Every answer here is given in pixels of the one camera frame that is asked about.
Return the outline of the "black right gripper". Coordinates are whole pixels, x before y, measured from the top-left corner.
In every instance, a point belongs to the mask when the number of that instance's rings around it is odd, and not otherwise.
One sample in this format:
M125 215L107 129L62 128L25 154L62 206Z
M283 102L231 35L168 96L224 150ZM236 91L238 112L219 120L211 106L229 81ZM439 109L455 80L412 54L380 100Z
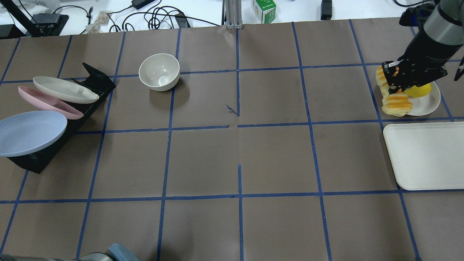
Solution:
M402 56L381 65L388 94L420 87L446 76L444 65L449 59L449 45L433 40L425 32L418 32Z

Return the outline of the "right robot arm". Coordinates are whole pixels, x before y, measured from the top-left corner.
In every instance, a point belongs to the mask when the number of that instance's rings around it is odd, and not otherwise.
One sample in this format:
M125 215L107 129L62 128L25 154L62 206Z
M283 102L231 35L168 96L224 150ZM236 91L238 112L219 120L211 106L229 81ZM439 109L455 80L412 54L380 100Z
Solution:
M463 1L441 0L397 61L382 63L388 94L445 77L445 64L463 46Z

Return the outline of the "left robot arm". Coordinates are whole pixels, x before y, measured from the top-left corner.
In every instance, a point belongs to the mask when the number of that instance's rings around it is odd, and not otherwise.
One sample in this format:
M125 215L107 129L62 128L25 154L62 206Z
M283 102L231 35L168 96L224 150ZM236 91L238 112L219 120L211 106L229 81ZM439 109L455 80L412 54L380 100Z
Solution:
M139 261L139 259L122 244L111 245L106 252L93 252L77 259L58 259L45 257L25 257L0 255L1 261Z

